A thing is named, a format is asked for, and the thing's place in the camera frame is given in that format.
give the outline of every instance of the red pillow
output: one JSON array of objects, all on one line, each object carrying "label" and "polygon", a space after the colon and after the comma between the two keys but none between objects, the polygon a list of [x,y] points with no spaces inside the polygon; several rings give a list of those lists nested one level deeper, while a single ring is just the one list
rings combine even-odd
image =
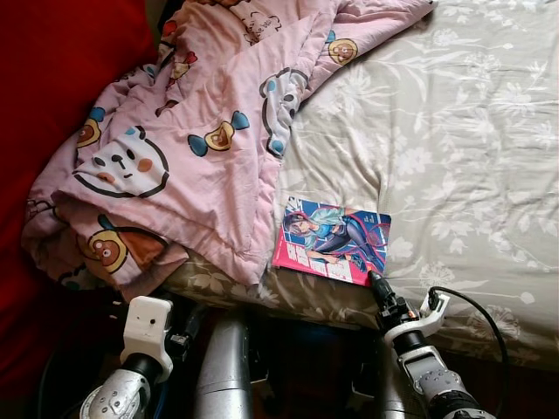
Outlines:
[{"label": "red pillow", "polygon": [[87,299],[54,286],[20,250],[29,188],[102,89],[156,52],[138,0],[8,2],[0,39],[0,397],[10,397],[35,389]]}]

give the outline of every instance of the pink blanket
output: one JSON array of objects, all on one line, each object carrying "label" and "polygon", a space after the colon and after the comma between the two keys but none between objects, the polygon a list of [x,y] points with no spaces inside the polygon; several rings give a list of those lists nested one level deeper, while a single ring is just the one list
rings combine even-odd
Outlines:
[{"label": "pink blanket", "polygon": [[432,10],[427,0],[200,0],[157,65],[109,85],[33,185],[22,242],[73,287],[151,292],[192,249],[243,284],[273,242],[276,177],[300,103]]}]

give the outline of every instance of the white floral pattern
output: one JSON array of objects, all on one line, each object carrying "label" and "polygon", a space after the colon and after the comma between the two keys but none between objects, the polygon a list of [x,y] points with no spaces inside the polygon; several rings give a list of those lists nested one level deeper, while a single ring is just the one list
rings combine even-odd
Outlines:
[{"label": "white floral pattern", "polygon": [[[556,2],[445,0],[337,72],[295,117],[274,218],[288,196],[391,214],[397,293],[418,306],[430,286],[460,290],[495,317],[516,363],[559,369],[556,16]],[[376,327],[368,290],[294,271],[247,288],[192,254],[166,286]],[[455,298],[432,339],[499,359],[488,324]]]}]

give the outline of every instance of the white plastic bracket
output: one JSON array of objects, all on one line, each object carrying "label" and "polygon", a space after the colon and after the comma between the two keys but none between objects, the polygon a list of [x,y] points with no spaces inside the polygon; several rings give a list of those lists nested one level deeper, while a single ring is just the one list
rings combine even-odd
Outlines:
[{"label": "white plastic bracket", "polygon": [[136,297],[130,301],[124,326],[124,350],[121,362],[130,354],[146,354],[158,361],[162,374],[157,382],[166,381],[173,371],[173,361],[165,352],[165,337],[173,304],[165,299]]},{"label": "white plastic bracket", "polygon": [[443,325],[445,321],[445,311],[448,307],[450,297],[443,293],[438,293],[438,303],[434,310],[429,307],[429,293],[425,296],[423,304],[419,309],[419,314],[422,317],[419,320],[408,321],[400,326],[391,328],[384,335],[384,342],[389,347],[392,347],[392,342],[401,334],[412,332],[414,330],[420,331],[424,337],[435,334]]}]

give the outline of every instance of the bed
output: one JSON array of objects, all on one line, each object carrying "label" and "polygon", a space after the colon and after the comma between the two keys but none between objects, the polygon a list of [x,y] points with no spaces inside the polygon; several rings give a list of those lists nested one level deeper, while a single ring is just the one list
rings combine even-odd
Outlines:
[{"label": "bed", "polygon": [[[479,301],[520,365],[559,369],[556,2],[442,0],[303,104],[280,173],[289,196],[392,216],[387,277],[418,305],[432,285]],[[270,257],[273,244],[270,244]],[[266,269],[245,287],[190,253],[165,287],[213,306],[375,327],[366,288]],[[454,299],[441,347],[498,358]]]}]

